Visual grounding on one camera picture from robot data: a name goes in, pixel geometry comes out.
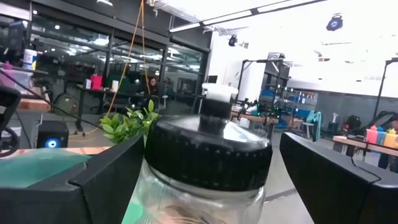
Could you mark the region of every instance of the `spotlight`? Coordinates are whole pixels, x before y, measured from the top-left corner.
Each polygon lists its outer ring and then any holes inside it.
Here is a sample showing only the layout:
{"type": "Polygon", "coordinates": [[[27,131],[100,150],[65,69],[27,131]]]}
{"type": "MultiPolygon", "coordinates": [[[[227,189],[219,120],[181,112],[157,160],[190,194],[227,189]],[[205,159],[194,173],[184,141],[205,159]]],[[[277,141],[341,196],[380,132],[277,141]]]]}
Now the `spotlight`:
{"type": "Polygon", "coordinates": [[[343,16],[341,15],[334,15],[331,20],[329,21],[326,29],[328,31],[336,31],[343,27],[343,16]]]}
{"type": "Polygon", "coordinates": [[[234,34],[234,35],[231,36],[231,38],[230,38],[229,41],[228,41],[228,45],[229,45],[229,46],[235,47],[235,44],[236,44],[237,41],[238,41],[238,39],[237,39],[236,37],[237,37],[236,34],[234,34]]]}

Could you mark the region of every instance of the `jar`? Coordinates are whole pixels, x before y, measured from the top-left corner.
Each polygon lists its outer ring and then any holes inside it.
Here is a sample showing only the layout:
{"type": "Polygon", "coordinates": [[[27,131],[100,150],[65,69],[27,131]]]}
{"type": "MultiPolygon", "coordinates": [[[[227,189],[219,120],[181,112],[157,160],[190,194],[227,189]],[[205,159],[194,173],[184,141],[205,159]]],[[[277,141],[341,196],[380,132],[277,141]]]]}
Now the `jar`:
{"type": "Polygon", "coordinates": [[[144,208],[137,223],[258,223],[272,147],[230,122],[230,109],[207,97],[200,115],[152,124],[134,192],[144,208]]]}

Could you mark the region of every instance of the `floor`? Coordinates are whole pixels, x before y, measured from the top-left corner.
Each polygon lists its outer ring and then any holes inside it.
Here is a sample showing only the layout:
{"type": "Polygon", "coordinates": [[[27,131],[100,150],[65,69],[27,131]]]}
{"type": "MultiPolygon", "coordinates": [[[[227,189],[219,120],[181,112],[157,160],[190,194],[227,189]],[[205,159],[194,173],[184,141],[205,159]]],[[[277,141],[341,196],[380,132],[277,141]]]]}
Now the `floor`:
{"type": "MultiPolygon", "coordinates": [[[[98,117],[94,115],[87,115],[84,119],[98,123],[98,117]]],[[[53,114],[45,114],[44,120],[63,119],[67,122],[70,132],[74,132],[74,119],[60,118],[53,114]]],[[[69,147],[89,147],[89,146],[111,146],[111,143],[103,136],[103,132],[95,130],[89,124],[83,123],[83,128],[87,135],[70,136],[69,147]]],[[[16,117],[13,117],[9,126],[20,126],[20,122],[16,117]]],[[[278,224],[312,224],[313,221],[303,204],[300,195],[296,192],[294,185],[286,171],[282,156],[279,151],[279,141],[281,133],[275,132],[272,138],[272,145],[274,149],[273,158],[269,176],[266,182],[266,202],[264,204],[263,213],[261,215],[260,224],[263,223],[278,223],[278,224]]],[[[321,139],[319,144],[332,149],[333,142],[327,139],[321,139]]],[[[361,159],[362,155],[355,155],[355,159],[361,159]]],[[[376,153],[368,153],[366,162],[376,165],[379,155],[376,153]]]]}

